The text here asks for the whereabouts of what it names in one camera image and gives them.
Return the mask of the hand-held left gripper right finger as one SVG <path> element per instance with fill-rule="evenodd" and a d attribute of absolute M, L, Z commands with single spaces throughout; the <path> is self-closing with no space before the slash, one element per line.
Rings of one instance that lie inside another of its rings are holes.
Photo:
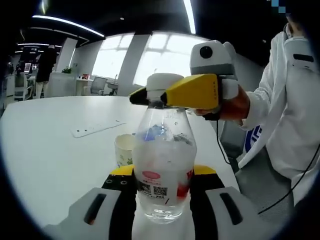
<path fill-rule="evenodd" d="M 266 238 L 266 223 L 250 200 L 234 187 L 225 187 L 214 169 L 195 165 L 189 192 L 196 240 Z"/>

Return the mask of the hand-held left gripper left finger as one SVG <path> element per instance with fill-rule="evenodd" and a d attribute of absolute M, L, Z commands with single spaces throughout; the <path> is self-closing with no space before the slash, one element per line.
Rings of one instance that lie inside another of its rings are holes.
<path fill-rule="evenodd" d="M 52 240 L 130 240 L 136 203 L 133 165 L 113 170 L 102 187 L 94 187 L 74 202 L 60 223 L 48 224 Z"/>

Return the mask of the person's right hand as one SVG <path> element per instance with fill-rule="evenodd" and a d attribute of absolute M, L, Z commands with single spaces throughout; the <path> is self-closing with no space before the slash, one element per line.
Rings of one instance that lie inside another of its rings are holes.
<path fill-rule="evenodd" d="M 251 102 L 247 93 L 238 85 L 238 95 L 235 98 L 227 99 L 222 103 L 220 120 L 234 121 L 243 125 L 244 119 L 248 117 Z"/>

